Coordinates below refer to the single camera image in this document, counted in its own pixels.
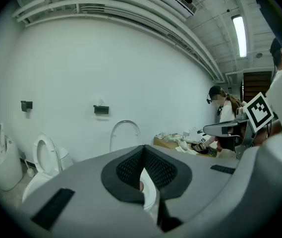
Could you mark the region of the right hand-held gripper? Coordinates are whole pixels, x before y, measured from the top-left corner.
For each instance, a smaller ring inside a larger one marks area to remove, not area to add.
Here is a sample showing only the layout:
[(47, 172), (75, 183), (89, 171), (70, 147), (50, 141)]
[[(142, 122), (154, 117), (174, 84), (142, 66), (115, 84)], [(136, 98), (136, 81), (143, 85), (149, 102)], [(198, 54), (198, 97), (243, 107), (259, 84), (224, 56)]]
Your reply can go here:
[(274, 113), (260, 92), (236, 111), (235, 120), (206, 125), (203, 132), (210, 136), (233, 136), (240, 135), (241, 127), (245, 126), (242, 142), (235, 146), (236, 158), (241, 158), (245, 150), (254, 145), (259, 130), (268, 125), (273, 118)]

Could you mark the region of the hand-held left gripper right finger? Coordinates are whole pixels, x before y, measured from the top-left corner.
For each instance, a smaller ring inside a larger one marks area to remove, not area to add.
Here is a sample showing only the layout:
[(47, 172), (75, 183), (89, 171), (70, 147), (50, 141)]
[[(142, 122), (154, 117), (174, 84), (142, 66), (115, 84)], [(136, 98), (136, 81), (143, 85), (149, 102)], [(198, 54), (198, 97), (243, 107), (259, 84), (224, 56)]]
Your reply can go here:
[(144, 168), (160, 192), (157, 225), (171, 231), (201, 212), (227, 184), (238, 160), (146, 145)]

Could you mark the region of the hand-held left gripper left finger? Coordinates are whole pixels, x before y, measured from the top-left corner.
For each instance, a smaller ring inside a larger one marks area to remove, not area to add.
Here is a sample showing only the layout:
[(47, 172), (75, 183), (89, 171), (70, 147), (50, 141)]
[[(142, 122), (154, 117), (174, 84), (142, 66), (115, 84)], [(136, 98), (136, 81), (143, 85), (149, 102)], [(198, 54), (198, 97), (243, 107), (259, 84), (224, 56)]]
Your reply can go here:
[(78, 162), (36, 189), (21, 211), (53, 238), (155, 238), (144, 210), (143, 146)]

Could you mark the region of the white plastic toilet lid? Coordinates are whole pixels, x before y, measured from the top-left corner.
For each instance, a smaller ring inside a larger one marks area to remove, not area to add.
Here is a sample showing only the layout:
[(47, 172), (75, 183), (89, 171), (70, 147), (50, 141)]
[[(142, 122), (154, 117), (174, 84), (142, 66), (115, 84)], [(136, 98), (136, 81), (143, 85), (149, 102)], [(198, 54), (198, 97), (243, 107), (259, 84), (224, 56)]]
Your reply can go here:
[(142, 145), (143, 140), (138, 125), (131, 120), (121, 120), (115, 124), (110, 136), (109, 151)]

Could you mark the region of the person's right forearm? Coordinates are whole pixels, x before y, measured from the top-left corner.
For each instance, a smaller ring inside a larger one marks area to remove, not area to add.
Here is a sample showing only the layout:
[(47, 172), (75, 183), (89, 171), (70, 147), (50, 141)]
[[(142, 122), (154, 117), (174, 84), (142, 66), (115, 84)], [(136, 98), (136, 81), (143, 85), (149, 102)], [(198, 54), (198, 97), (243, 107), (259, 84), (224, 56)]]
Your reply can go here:
[(253, 141), (253, 146), (261, 146), (269, 137), (282, 132), (282, 125), (279, 119), (261, 128)]

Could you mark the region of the white ceramic toilet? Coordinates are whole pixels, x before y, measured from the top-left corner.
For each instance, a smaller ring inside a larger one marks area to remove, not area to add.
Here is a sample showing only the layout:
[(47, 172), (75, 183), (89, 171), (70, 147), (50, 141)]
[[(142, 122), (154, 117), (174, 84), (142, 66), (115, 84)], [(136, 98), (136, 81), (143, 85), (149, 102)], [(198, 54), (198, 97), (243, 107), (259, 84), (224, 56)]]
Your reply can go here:
[(143, 169), (140, 176), (140, 190), (145, 200), (143, 208), (145, 211), (150, 211), (156, 203), (157, 192), (154, 183), (145, 169)]
[(16, 143), (6, 136), (0, 123), (0, 189), (13, 189), (23, 177), (22, 166)]
[(55, 145), (46, 133), (41, 133), (36, 138), (33, 144), (33, 159), (37, 173), (26, 186), (22, 202), (35, 190), (73, 165), (69, 151)]

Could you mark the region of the large cardboard box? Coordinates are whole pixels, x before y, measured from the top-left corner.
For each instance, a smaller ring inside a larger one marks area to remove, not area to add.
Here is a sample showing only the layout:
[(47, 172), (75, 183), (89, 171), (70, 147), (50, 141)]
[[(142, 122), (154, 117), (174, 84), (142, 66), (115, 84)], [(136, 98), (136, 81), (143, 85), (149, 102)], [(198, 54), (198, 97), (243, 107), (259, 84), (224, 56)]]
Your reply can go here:
[(206, 152), (202, 153), (202, 152), (196, 152), (196, 151), (192, 150), (191, 144), (187, 144), (188, 149), (183, 150), (177, 142), (165, 142), (163, 139), (158, 139), (156, 137), (154, 138), (153, 144), (156, 145), (156, 146), (161, 146), (161, 147), (165, 147), (165, 148), (168, 148), (168, 149), (176, 150), (178, 152), (188, 153), (188, 154), (192, 154), (192, 155), (200, 155), (200, 156), (208, 156), (208, 157), (216, 157), (217, 156), (217, 151), (213, 150), (211, 148), (208, 148)]

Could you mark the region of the clear crumpled plastic wrap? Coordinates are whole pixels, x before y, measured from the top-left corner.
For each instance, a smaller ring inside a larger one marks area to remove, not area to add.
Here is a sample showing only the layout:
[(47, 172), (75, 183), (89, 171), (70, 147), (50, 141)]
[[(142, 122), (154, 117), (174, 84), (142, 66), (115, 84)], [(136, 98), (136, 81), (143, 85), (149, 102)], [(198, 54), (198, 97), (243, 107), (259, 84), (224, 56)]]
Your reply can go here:
[(178, 141), (182, 141), (183, 140), (183, 136), (180, 134), (167, 134), (164, 137), (164, 140), (166, 142), (178, 142)]

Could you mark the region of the brown wooden door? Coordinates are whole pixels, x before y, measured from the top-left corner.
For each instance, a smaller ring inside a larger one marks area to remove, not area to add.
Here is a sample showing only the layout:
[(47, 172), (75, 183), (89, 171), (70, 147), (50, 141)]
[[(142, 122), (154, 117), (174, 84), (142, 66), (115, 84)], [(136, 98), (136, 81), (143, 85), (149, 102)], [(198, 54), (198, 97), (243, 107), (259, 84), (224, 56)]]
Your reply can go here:
[(243, 101), (251, 101), (258, 93), (266, 96), (272, 79), (271, 71), (247, 72), (243, 74), (241, 96)]

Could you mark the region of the long ceiling light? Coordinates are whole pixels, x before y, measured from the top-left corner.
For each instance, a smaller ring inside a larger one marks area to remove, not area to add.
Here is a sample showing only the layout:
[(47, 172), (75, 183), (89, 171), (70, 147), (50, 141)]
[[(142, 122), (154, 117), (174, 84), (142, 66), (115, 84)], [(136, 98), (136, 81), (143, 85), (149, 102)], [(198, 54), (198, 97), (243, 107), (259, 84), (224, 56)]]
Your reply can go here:
[(239, 56), (245, 58), (247, 57), (247, 40), (243, 17), (241, 15), (235, 15), (232, 17), (232, 22), (237, 35)]

